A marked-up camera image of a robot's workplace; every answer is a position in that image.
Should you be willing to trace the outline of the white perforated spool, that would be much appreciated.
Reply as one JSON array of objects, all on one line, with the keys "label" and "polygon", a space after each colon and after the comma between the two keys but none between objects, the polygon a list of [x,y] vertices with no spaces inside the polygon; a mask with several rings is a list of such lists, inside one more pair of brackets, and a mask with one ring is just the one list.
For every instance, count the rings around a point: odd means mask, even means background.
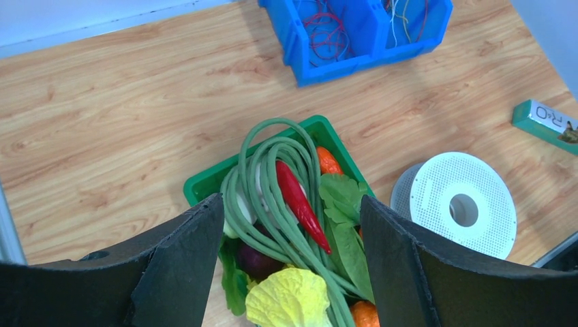
[{"label": "white perforated spool", "polygon": [[505,260],[517,235],[517,211],[500,175],[471,154],[445,152],[408,168],[390,207],[402,217],[477,252]]}]

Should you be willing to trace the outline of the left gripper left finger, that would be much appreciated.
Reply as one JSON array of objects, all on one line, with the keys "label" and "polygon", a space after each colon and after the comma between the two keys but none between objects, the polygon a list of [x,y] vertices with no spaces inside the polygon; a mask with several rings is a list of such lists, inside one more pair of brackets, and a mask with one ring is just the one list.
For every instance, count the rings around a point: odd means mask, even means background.
[{"label": "left gripper left finger", "polygon": [[200,326],[223,225],[223,198],[214,193],[77,261],[3,263],[1,325]]}]

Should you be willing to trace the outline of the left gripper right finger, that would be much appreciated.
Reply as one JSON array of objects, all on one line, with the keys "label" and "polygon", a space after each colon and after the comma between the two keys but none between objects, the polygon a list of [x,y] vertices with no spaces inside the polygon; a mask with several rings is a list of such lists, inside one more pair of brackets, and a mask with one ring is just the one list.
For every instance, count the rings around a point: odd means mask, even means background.
[{"label": "left gripper right finger", "polygon": [[361,202],[382,326],[576,326],[577,272],[524,266],[468,249]]}]

